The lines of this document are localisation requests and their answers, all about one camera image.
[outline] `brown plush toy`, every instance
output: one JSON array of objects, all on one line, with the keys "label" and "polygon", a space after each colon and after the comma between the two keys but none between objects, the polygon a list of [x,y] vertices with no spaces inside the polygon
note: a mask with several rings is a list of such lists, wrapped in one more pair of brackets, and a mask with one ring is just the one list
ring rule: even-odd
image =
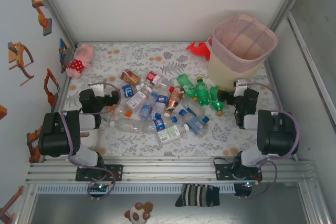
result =
[{"label": "brown plush toy", "polygon": [[145,224],[150,217],[150,212],[153,210],[153,204],[146,202],[144,205],[136,203],[131,210],[128,210],[124,216],[133,224]]}]

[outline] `brown bottle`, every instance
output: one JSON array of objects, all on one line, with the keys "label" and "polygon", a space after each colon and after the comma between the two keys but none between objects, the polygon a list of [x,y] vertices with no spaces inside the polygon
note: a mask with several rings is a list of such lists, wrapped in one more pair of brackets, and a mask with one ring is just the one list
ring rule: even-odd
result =
[{"label": "brown bottle", "polygon": [[180,100],[182,99],[183,94],[184,92],[180,86],[176,86],[174,88],[174,90],[172,91],[172,94],[169,97],[166,112],[163,114],[164,116],[170,117],[173,110],[176,108],[176,106],[179,104]]}]

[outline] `stuffed animal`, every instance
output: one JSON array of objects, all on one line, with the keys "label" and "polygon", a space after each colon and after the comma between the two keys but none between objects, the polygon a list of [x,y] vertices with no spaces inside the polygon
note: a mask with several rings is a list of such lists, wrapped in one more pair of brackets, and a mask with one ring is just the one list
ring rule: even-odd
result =
[{"label": "stuffed animal", "polygon": [[144,205],[136,203],[131,210],[128,210],[124,216],[133,224],[145,224],[150,217],[150,212],[153,210],[153,204],[146,202]]},{"label": "stuffed animal", "polygon": [[66,68],[69,77],[78,79],[84,67],[90,67],[90,61],[93,60],[93,46],[83,44],[75,52],[74,60]]}]

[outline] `gray floor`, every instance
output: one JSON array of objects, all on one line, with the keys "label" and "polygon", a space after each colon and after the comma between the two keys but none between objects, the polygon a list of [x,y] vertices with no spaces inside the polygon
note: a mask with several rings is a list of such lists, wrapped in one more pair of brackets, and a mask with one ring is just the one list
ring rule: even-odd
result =
[{"label": "gray floor", "polygon": [[[255,188],[254,193],[264,188]],[[112,195],[101,202],[91,202],[85,195],[39,195],[33,224],[129,224],[123,214],[136,202],[154,203],[147,224],[283,224],[306,223],[296,187],[277,187],[267,196],[238,200],[221,194],[220,206],[175,207],[178,195]]]}]

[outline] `red toy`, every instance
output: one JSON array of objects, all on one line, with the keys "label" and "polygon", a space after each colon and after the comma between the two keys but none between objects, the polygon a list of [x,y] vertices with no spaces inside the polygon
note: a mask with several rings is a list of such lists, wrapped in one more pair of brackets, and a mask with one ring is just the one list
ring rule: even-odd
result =
[{"label": "red toy", "polygon": [[[212,46],[212,36],[210,37],[208,42],[209,42],[210,46]],[[187,47],[187,50],[190,50],[195,55],[205,56],[206,60],[210,60],[210,51],[209,51],[206,43],[204,43],[204,42],[198,43],[198,47],[195,47],[195,44],[196,44],[196,42],[191,43]]]}]

